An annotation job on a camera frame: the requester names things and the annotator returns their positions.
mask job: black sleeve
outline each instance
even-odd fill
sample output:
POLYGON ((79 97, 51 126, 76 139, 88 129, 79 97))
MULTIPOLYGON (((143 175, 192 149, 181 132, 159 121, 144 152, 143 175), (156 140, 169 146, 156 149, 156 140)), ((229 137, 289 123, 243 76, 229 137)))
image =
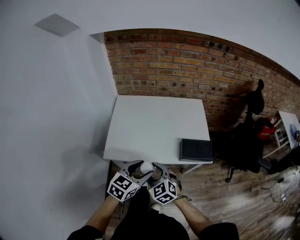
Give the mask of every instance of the black sleeve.
POLYGON ((83 228, 71 233, 67 240, 95 240, 102 238, 103 234, 92 226, 84 226, 83 228))
POLYGON ((204 228, 198 235, 199 240, 230 239, 239 240, 239 233, 233 223, 218 223, 204 228))

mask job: brick wall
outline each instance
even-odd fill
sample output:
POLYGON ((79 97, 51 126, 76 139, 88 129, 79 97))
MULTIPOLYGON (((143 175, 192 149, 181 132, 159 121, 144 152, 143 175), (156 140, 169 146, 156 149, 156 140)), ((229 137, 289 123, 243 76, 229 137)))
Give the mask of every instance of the brick wall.
POLYGON ((243 121, 245 95, 259 79, 265 83, 260 116, 282 110, 300 119, 299 80, 239 44, 168 29, 106 32, 105 44, 120 95, 202 99, 210 130, 227 130, 243 121))

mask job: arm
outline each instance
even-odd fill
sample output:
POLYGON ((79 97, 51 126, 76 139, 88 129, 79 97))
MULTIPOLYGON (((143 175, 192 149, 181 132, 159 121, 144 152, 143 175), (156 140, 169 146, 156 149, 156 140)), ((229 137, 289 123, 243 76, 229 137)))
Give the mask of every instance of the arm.
POLYGON ((113 212, 117 208, 119 201, 113 196, 108 196, 102 206, 89 218, 86 225, 97 228, 102 234, 105 233, 113 212))
POLYGON ((179 208, 186 218, 189 226, 197 236, 206 227, 212 225, 196 207, 194 207, 185 197, 174 200, 173 203, 179 208))

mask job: wooden floor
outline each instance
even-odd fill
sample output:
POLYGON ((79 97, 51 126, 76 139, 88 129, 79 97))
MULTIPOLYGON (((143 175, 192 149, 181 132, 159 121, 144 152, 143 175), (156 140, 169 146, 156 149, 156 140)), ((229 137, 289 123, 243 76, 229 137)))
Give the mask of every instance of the wooden floor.
MULTIPOLYGON (((240 232, 245 225, 261 214, 240 234, 241 240, 287 240, 292 237, 295 211, 300 203, 300 174, 293 174, 297 170, 296 167, 274 175, 268 175, 264 169, 258 174, 250 171, 236 171, 230 183, 225 182, 229 166, 221 160, 203 165, 185 175, 181 175, 178 167, 171 168, 181 180, 182 192, 187 193, 192 199, 191 203, 213 223, 232 222, 236 224, 240 232), (271 189, 276 202, 273 202, 268 190, 260 189, 260 187, 269 188, 277 180, 288 175, 290 176, 282 183, 276 184, 271 189), (285 203, 278 197, 280 191, 286 195, 285 203)), ((118 167, 114 166, 112 176, 116 171, 118 167)), ((123 217, 128 204, 129 202, 126 202, 123 217)), ((107 228, 107 240, 111 238, 120 222, 120 209, 121 207, 116 210, 107 228)), ((163 206, 161 212, 175 218, 185 226, 188 225, 173 203, 163 206)), ((191 230, 188 230, 188 234, 191 240, 197 239, 191 230)))

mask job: black box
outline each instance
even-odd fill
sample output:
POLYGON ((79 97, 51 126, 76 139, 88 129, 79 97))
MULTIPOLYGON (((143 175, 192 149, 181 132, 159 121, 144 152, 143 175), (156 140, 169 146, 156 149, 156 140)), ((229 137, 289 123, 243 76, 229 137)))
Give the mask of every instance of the black box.
POLYGON ((211 162, 215 160, 211 141, 182 139, 180 142, 179 161, 211 162))

